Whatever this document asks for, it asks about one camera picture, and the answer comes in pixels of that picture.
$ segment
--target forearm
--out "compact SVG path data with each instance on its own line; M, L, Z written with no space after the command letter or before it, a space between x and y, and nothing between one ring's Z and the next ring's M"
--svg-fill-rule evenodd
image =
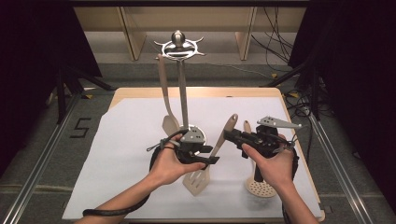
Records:
M311 210L306 206L293 183L277 189L277 193L282 200L283 206L293 224L318 223Z
M147 197L152 191L158 188L160 185L157 181L149 176L142 179L140 182L126 189L119 195L110 199L109 201L101 204L96 209L99 210L118 210L124 209L127 207L131 207L140 201L142 201L145 197ZM119 223L121 222L126 215L124 216L116 216L116 217L97 217L97 216L86 216L81 220L77 221L76 224L89 224L89 223L97 223L97 224L110 224L110 223Z

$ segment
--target slotted spatula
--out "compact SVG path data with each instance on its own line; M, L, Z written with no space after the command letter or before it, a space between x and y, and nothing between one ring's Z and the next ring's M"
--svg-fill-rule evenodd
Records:
M226 131L232 131L233 127L235 127L236 122L238 121L238 115L233 114L228 120L227 123L224 126L223 130ZM221 134L219 137L218 142L215 145L215 148L213 148L212 153L210 156L216 156L218 151L220 150L221 146L223 145L225 139L223 136L224 131L221 130ZM210 174L209 174L209 168L210 165L206 167L204 170L199 170L195 172L191 172L188 174L185 174L184 179L183 179L183 185L186 187L186 189L189 190L189 192L193 195L196 196L199 193L202 192L206 188L206 186L210 182Z

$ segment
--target kitchen utensil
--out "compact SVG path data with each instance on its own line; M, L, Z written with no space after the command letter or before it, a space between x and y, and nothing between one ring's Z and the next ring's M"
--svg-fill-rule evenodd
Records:
M165 71L165 62L163 61L163 56L161 54L158 54L158 60L160 82L163 89L163 100L165 101L166 111L168 112L168 115L163 117L163 130L166 134L171 135L180 129L180 125L178 124L175 115L172 113L171 106L169 104L168 81Z
M245 133L251 133L250 124L247 120L244 122L244 131ZM265 181L257 182L254 180L254 174L256 173L256 162L250 159L253 164L253 173L252 175L245 181L245 187L247 190L257 196L262 198L270 198L276 195L276 191L271 187L271 185L267 184Z
M232 131L237 121L238 121L238 115L233 114L228 119L223 130ZM216 154L219 152L221 146L225 141L223 137L223 130L221 130L219 140L216 143L215 148L213 148L212 153L210 154L211 157L216 156ZM206 186L209 184L210 182L209 169L210 169L210 165L207 165L206 169L204 170L199 170L185 174L183 179L183 185L186 187L186 189L190 191L190 193L193 196L196 196L199 193L201 193L202 190L204 190L204 188L206 188Z

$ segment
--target black handle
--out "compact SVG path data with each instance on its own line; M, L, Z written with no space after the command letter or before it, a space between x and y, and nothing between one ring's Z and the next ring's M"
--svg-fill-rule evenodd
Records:
M254 169L254 181L263 182L264 178L262 178L262 173L260 172L259 166L256 164L256 168Z

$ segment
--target wooden spatula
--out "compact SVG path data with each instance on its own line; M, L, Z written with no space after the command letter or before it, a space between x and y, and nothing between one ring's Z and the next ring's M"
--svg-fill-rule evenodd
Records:
M166 111L168 112L168 115L163 117L163 130L169 136L172 133L177 132L180 129L180 125L178 124L175 115L172 113L171 106L169 104L168 81L165 71L165 62L163 61L163 56L161 54L158 54L158 60L161 88L163 89L163 100L165 101Z

